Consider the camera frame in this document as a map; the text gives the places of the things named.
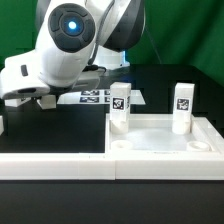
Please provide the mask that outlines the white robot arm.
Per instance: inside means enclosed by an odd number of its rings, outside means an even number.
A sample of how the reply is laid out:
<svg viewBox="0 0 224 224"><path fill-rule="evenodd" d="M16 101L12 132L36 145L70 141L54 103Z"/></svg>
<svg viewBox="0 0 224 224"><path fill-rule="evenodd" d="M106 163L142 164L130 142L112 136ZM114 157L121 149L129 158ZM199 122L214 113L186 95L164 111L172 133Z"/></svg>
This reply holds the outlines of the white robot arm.
<svg viewBox="0 0 224 224"><path fill-rule="evenodd" d="M103 47L122 52L141 38L144 0L37 0L35 49L8 57L0 72L4 100L95 88L86 74Z"/></svg>

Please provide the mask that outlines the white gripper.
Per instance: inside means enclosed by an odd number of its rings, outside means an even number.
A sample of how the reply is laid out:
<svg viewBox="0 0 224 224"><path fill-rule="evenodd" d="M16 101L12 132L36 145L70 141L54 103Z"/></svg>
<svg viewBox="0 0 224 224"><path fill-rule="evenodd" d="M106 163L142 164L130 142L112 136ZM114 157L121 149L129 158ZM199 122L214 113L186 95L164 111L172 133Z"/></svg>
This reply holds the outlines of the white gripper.
<svg viewBox="0 0 224 224"><path fill-rule="evenodd" d="M70 84L58 80L59 86L49 84L40 77L40 63L34 50L8 57L0 72L0 98L3 100L60 96L68 92L93 90L100 82L99 72L84 69Z"/></svg>

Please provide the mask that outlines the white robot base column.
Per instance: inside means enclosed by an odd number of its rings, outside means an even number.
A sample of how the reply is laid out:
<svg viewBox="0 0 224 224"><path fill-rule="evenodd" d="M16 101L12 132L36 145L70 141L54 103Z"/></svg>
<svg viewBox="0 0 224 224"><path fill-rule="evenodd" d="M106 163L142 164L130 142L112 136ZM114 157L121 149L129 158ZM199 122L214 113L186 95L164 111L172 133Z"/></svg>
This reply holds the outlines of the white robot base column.
<svg viewBox="0 0 224 224"><path fill-rule="evenodd" d="M109 70L128 67L130 65L130 63L125 58L124 51L115 52L102 46L100 46L98 49L94 63L106 67Z"/></svg>

